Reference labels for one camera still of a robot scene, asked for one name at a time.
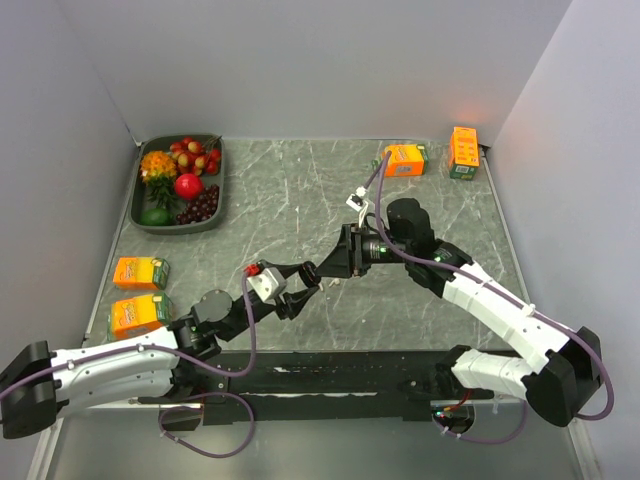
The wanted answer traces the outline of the orange box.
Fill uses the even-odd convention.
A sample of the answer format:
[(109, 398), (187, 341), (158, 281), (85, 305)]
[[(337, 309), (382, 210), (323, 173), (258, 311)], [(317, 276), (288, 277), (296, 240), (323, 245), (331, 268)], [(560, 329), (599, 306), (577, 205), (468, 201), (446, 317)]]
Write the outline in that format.
[(109, 339), (126, 340), (168, 326), (173, 316), (173, 302), (164, 292), (119, 300), (111, 306)]
[(113, 283), (122, 290), (164, 290), (170, 273), (167, 260), (158, 257), (120, 257)]
[(386, 157), (389, 159), (387, 166), (383, 168), (385, 177), (421, 176), (429, 164), (425, 144), (392, 144), (386, 146), (380, 154), (380, 159), (373, 162), (374, 172), (377, 172)]

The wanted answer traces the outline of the orange box upper left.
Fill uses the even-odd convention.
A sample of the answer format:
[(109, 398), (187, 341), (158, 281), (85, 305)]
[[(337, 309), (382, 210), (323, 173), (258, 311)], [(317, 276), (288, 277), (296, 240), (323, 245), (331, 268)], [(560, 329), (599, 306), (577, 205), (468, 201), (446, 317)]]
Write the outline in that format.
[(122, 290), (164, 290), (170, 273), (167, 260), (158, 257), (120, 257), (113, 283)]

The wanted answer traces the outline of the orange box top centre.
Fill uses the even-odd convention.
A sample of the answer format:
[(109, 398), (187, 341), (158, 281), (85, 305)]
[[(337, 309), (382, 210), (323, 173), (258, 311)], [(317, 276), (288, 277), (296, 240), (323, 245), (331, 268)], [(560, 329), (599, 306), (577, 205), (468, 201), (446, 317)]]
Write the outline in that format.
[(389, 159), (387, 166), (383, 168), (385, 177), (421, 176), (429, 164), (425, 144), (392, 144), (386, 146), (380, 154), (380, 159), (373, 162), (374, 172), (377, 172), (386, 157)]

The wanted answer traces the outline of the orange green carton upright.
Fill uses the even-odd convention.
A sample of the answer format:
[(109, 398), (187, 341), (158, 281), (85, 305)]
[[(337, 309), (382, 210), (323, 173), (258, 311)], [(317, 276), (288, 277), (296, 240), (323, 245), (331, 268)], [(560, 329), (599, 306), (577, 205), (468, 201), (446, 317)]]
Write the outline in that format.
[(480, 167), (477, 132), (474, 128), (456, 126), (450, 137), (449, 177), (472, 180)]

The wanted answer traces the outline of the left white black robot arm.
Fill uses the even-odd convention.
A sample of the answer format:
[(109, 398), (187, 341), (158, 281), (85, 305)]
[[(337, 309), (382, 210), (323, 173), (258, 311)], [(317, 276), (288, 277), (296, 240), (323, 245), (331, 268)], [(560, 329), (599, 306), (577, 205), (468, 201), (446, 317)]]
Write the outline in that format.
[(220, 344), (248, 333), (270, 314), (294, 319), (318, 291), (311, 261), (248, 266), (238, 299), (211, 290), (180, 318), (150, 332), (95, 347), (53, 351), (45, 341), (23, 348), (1, 373), (1, 433), (19, 439), (79, 410), (128, 398), (184, 402), (198, 387), (197, 371)]

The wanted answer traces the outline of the orange yellow toy pineapple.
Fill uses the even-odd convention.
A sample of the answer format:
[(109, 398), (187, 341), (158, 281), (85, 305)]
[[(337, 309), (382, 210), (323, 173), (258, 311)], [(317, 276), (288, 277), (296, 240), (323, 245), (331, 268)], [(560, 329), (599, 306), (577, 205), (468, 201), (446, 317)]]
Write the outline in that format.
[(140, 176), (150, 202), (167, 210), (174, 206), (177, 168), (167, 153), (156, 150), (145, 154), (140, 162)]

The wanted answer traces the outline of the orange box lower left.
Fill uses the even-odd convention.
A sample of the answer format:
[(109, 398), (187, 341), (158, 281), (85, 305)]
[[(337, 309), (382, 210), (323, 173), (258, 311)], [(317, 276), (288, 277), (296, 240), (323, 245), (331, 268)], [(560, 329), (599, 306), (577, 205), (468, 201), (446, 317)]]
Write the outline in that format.
[(126, 340), (168, 326), (173, 316), (173, 302), (164, 292), (119, 300), (111, 306), (109, 339)]

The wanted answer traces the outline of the dark green fruit tray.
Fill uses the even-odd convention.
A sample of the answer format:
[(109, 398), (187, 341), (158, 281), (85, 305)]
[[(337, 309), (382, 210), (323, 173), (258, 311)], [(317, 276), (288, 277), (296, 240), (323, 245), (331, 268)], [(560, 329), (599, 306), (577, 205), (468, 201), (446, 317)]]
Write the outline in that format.
[(224, 216), (225, 168), (219, 135), (174, 134), (146, 141), (134, 174), (130, 221), (157, 235), (215, 228)]

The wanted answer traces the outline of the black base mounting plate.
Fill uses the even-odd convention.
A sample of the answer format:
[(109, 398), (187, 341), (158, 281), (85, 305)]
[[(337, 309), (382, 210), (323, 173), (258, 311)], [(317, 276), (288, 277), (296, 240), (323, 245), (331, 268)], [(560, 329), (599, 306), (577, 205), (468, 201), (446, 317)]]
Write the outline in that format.
[(206, 426), (248, 421), (399, 418), (429, 421), (438, 405), (492, 398), (444, 370), (441, 350), (265, 351), (246, 376), (187, 367), (164, 397), (142, 398), (168, 411), (195, 406)]

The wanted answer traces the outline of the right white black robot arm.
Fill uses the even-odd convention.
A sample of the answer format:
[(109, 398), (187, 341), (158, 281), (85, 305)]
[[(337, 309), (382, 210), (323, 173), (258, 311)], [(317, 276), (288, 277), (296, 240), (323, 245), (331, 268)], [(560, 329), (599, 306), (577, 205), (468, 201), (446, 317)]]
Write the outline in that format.
[(515, 351), (506, 357), (469, 346), (451, 349), (436, 375), (444, 396), (459, 398), (474, 389), (507, 394), (558, 427), (578, 417), (602, 384), (600, 339), (594, 332), (545, 323), (464, 251), (437, 238), (417, 200), (392, 202), (388, 221), (375, 227), (367, 223), (373, 213), (362, 194), (350, 195), (346, 203), (359, 218), (343, 225), (319, 276), (351, 278), (375, 264), (403, 264), (415, 283), (471, 314)]

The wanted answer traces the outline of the dark purple grape bunch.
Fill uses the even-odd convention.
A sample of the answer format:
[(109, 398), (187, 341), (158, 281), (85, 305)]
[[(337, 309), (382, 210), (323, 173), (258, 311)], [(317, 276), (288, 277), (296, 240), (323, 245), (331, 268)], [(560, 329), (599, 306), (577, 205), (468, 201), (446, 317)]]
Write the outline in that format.
[(205, 187), (198, 197), (189, 200), (185, 209), (176, 215), (176, 222), (179, 225), (186, 225), (210, 219), (218, 210), (219, 197), (218, 185)]

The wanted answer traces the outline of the red yellow cherry bunch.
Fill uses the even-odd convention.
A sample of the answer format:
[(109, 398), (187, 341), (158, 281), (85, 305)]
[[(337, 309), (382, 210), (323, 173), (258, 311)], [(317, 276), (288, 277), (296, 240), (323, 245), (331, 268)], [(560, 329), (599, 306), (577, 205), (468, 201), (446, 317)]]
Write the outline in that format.
[(204, 140), (186, 136), (169, 146), (170, 157), (181, 174), (217, 175), (222, 164), (222, 141), (210, 136)]

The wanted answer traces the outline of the red toy apple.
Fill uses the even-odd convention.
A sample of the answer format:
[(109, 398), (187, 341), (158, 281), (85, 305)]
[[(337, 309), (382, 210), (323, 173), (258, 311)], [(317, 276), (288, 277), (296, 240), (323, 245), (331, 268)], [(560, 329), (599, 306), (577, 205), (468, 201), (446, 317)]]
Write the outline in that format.
[(197, 198), (205, 187), (199, 176), (191, 173), (180, 175), (174, 183), (175, 194), (186, 201)]

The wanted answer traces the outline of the green toy avocado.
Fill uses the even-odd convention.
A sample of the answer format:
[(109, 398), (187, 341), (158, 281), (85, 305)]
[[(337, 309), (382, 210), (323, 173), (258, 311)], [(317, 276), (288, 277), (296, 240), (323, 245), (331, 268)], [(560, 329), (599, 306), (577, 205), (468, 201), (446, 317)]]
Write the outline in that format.
[(169, 210), (156, 207), (145, 210), (139, 223), (143, 226), (171, 226), (174, 224), (174, 217)]

